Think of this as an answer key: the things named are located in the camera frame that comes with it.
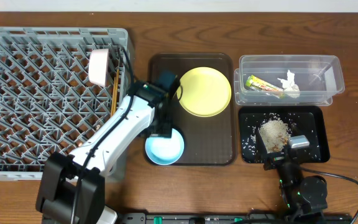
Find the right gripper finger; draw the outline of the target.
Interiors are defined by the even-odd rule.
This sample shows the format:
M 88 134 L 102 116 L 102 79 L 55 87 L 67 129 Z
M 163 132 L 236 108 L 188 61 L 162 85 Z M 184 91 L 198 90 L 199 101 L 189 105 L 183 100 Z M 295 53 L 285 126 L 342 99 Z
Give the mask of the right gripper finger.
M 303 124 L 292 123 L 291 124 L 292 136 L 307 136 L 308 127 Z
M 256 149 L 257 154 L 260 156 L 266 156 L 268 154 L 263 139 L 259 133 L 256 134 Z

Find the white paper napkin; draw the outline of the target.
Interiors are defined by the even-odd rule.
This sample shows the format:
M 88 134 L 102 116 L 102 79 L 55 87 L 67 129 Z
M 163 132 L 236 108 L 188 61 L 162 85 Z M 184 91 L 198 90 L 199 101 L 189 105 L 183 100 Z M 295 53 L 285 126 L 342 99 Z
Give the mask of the white paper napkin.
M 290 70 L 287 70 L 287 79 L 278 78 L 282 84 L 284 92 L 292 98 L 298 98 L 300 96 L 300 89 L 295 83 L 295 74 Z

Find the light blue bowl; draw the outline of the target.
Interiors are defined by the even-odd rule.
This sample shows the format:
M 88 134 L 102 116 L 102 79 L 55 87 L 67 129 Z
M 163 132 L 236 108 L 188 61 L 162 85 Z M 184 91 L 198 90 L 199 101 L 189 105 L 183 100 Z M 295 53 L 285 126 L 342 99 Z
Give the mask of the light blue bowl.
M 149 137 L 145 141 L 145 153 L 155 164 L 167 166 L 181 158 L 185 149 L 185 141 L 181 133 L 172 129 L 170 138 Z

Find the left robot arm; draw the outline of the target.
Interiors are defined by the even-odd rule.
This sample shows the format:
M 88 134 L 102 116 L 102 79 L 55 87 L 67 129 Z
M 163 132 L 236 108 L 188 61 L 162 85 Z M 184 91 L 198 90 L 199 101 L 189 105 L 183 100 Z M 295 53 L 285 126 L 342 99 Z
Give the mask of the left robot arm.
M 59 223 L 116 223 L 105 202 L 105 180 L 128 145 L 141 133 L 172 135 L 170 102 L 180 86 L 172 72 L 153 83 L 136 81 L 108 121 L 68 155 L 46 161 L 35 203 L 38 212 Z

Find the white bowl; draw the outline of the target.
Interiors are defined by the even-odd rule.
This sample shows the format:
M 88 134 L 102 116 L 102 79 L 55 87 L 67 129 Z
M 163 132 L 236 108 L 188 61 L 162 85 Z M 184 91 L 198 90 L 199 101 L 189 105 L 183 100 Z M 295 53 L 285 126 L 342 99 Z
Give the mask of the white bowl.
M 106 87 L 108 83 L 108 60 L 108 49 L 95 49 L 91 52 L 88 64 L 88 75 L 91 83 Z

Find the rice leftovers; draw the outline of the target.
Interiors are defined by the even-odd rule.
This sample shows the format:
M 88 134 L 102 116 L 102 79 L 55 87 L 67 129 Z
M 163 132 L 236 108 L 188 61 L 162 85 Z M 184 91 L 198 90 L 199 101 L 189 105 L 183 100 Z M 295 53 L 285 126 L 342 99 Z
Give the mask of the rice leftovers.
M 280 152 L 292 137 L 291 124 L 308 127 L 306 138 L 313 147 L 318 144 L 314 116 L 311 113 L 242 113 L 239 116 L 242 156 L 253 160 L 257 155 L 256 134 L 263 139 L 268 152 Z

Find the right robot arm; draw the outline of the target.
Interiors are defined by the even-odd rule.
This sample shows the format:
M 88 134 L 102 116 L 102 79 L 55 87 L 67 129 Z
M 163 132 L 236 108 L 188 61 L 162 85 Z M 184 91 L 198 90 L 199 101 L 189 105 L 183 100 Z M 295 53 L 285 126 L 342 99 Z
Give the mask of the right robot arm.
M 319 175 L 305 177 L 301 171 L 301 151 L 311 143 L 296 125 L 291 126 L 294 136 L 288 133 L 267 134 L 257 131 L 257 147 L 265 170 L 276 170 L 279 189 L 288 207 L 282 218 L 289 222 L 317 222 L 324 219 L 323 210 L 328 207 L 326 180 Z

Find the green orange snack wrapper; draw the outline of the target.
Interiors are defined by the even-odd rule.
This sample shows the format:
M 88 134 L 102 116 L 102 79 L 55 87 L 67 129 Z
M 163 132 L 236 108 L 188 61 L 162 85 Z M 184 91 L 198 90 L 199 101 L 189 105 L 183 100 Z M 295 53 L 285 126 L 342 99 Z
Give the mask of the green orange snack wrapper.
M 264 91 L 267 95 L 273 95 L 277 98 L 283 98 L 283 89 L 277 87 L 269 82 L 266 82 L 254 75 L 251 75 L 246 80 L 245 86 L 255 91 Z

